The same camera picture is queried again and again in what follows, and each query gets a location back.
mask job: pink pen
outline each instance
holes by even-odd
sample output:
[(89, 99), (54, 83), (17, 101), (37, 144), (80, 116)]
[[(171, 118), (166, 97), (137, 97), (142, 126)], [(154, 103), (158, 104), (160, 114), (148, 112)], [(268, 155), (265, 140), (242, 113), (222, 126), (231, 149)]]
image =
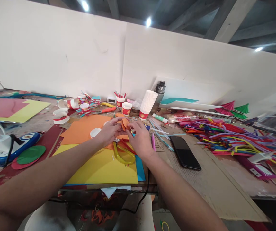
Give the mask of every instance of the pink pen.
[(156, 146), (155, 146), (155, 136), (154, 136), (154, 133), (152, 133), (152, 148), (154, 149), (154, 151), (156, 151)]

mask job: black cable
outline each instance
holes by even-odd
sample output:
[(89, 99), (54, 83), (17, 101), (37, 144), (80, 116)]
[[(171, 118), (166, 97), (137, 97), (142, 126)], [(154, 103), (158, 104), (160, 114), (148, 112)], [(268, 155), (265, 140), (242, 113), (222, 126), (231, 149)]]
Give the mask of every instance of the black cable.
[(137, 208), (136, 208), (136, 211), (132, 211), (130, 209), (114, 209), (114, 208), (103, 208), (103, 207), (93, 207), (93, 206), (86, 206), (86, 205), (82, 205), (76, 201), (59, 201), (59, 200), (55, 200), (55, 199), (49, 199), (48, 201), (52, 201), (52, 202), (56, 202), (56, 203), (74, 203), (74, 204), (77, 204), (79, 206), (81, 206), (82, 208), (86, 209), (86, 210), (106, 210), (106, 211), (127, 211), (127, 212), (130, 212), (130, 213), (137, 213), (138, 211), (138, 208), (139, 208), (139, 205), (141, 204), (141, 202), (143, 201), (143, 199), (147, 196), (147, 193), (148, 193), (148, 189), (150, 187), (150, 175), (151, 175), (151, 172), (150, 170), (148, 170), (148, 178), (147, 178), (147, 189), (143, 195), (143, 197), (141, 198), (141, 200), (139, 201), (138, 205), (137, 205)]
[(12, 154), (12, 150), (13, 150), (13, 144), (14, 144), (15, 139), (16, 139), (16, 136), (13, 135), (13, 134), (11, 134), (10, 137), (11, 137), (12, 141), (10, 143), (9, 152), (8, 152), (8, 155), (7, 155), (7, 158), (6, 158), (6, 162), (5, 162), (5, 165), (4, 165), (3, 168), (5, 168), (8, 165), (8, 161), (9, 161), (10, 155)]

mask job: gray bottle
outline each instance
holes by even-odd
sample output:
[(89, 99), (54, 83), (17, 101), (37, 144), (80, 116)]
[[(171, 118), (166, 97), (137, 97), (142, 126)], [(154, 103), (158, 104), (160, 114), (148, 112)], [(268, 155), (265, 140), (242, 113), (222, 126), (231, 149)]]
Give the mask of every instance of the gray bottle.
[(165, 81), (159, 81), (159, 83), (156, 85), (156, 88), (153, 90), (158, 93), (157, 99), (152, 107), (151, 114), (156, 113), (160, 102), (163, 100), (164, 94), (165, 94)]

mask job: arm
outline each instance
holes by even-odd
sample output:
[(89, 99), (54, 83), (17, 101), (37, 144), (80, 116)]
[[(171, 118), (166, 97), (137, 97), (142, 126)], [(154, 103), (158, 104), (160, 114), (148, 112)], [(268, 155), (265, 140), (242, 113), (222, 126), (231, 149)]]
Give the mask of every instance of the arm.
[(23, 219), (55, 195), (97, 151), (123, 135), (122, 118), (109, 121), (91, 140), (48, 158), (0, 186), (0, 230), (17, 230)]
[(227, 230), (221, 219), (197, 191), (152, 149), (142, 122), (131, 123), (135, 137), (126, 130), (135, 152), (154, 175), (165, 203), (181, 230)]

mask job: ceiling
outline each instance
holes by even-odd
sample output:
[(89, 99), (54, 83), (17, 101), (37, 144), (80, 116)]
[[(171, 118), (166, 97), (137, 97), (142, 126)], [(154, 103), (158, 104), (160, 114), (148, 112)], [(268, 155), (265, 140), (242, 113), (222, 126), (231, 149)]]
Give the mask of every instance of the ceiling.
[[(224, 37), (221, 42), (253, 49), (263, 47), (264, 51), (276, 53), (276, 0), (256, 0), (246, 10), (245, 2), (255, 0), (33, 1), (81, 12), (85, 12), (81, 2), (86, 1), (88, 13), (141, 25), (145, 25), (146, 19), (151, 17), (151, 27), (216, 41)], [(221, 31), (225, 31), (225, 25), (230, 24), (234, 26), (230, 36), (219, 36)]]

